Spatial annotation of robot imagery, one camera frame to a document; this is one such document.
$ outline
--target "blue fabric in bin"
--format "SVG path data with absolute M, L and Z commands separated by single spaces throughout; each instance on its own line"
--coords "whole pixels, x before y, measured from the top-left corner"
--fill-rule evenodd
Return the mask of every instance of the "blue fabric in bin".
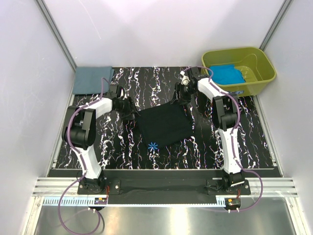
M 237 84 L 246 82 L 243 75 L 234 65 L 216 65 L 211 66 L 213 71 L 213 82 L 221 85 Z
M 101 78 L 105 77 L 111 83 L 113 73 L 112 67 L 77 67 L 73 94 L 100 94 Z M 103 85 L 107 92 L 109 85 L 105 81 Z

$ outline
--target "olive green plastic basket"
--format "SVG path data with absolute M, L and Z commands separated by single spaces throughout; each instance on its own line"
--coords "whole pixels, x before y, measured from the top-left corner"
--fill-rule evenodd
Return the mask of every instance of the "olive green plastic basket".
M 276 77 L 276 71 L 267 56 L 255 47 L 209 51 L 202 56 L 202 63 L 208 68 L 234 64 L 246 82 L 217 85 L 227 92 L 235 92 L 238 96 L 257 95 Z

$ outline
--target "gray floor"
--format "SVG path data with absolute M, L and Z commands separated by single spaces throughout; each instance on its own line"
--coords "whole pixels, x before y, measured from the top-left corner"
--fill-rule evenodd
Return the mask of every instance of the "gray floor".
M 252 199 L 243 199 L 243 207 Z M 62 207 L 64 220 L 82 207 Z M 294 235 L 287 205 L 282 198 L 262 198 L 252 210 L 241 213 L 211 212 L 203 208 L 104 208 L 95 234 L 106 235 Z M 97 216 L 85 211 L 66 225 L 77 233 L 95 228 Z M 57 208 L 43 206 L 36 235 L 67 235 L 60 226 Z

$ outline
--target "floor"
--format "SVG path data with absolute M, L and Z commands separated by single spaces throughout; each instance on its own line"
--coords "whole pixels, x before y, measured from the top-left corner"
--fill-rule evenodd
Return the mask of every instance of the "floor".
M 242 199 L 243 208 L 251 205 L 251 198 Z M 92 231 L 98 218 L 83 207 L 62 207 L 66 225 L 76 233 Z M 105 226 L 95 234 L 106 235 L 295 235 L 291 218 L 283 198 L 262 198 L 253 209 L 228 214 L 224 209 L 212 208 L 124 208 L 102 209 Z M 43 206 L 36 235 L 67 235 L 61 226 L 57 207 Z
M 170 101 L 180 67 L 115 68 L 112 84 L 118 84 L 135 102 L 138 110 Z M 82 105 L 98 95 L 76 95 L 73 104 Z M 267 141 L 253 101 L 241 97 L 238 142 L 245 168 L 273 168 Z M 95 152 L 104 169 L 216 169 L 223 166 L 221 138 L 211 122 L 211 103 L 195 94 L 189 105 L 194 135 L 156 153 L 148 151 L 135 121 L 122 122 L 116 112 L 97 120 Z M 80 169 L 69 146 L 62 143 L 56 168 Z

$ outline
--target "blue star logo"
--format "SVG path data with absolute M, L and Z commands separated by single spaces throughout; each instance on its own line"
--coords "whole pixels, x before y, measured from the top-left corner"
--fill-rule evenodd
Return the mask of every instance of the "blue star logo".
M 150 149 L 150 152 L 158 150 L 157 143 L 151 142 L 150 144 L 148 144 L 148 146 L 149 146 L 148 149 Z

